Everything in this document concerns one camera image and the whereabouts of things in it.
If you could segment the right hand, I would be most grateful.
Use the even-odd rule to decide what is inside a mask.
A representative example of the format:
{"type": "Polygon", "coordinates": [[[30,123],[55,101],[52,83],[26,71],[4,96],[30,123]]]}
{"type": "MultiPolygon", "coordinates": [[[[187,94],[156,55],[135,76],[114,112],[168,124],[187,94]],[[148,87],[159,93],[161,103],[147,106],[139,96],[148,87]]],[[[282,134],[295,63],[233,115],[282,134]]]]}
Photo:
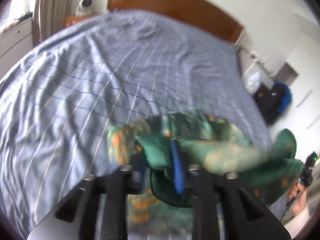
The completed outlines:
{"type": "Polygon", "coordinates": [[[288,200],[292,200],[293,198],[295,198],[293,204],[289,208],[290,213],[293,215],[293,217],[310,217],[310,211],[307,205],[307,189],[304,185],[296,181],[292,185],[287,196],[288,200]]]}

